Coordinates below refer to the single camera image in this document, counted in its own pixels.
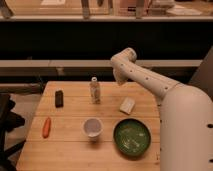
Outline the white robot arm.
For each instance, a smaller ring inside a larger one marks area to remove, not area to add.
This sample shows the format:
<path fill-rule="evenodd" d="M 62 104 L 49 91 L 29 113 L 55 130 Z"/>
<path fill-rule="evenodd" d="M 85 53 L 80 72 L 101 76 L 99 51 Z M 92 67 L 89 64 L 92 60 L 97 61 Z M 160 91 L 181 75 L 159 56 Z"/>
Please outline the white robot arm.
<path fill-rule="evenodd" d="M 213 171 L 213 101 L 201 89 L 136 64 L 134 49 L 111 57 L 122 85 L 131 79 L 160 99 L 160 171 Z"/>

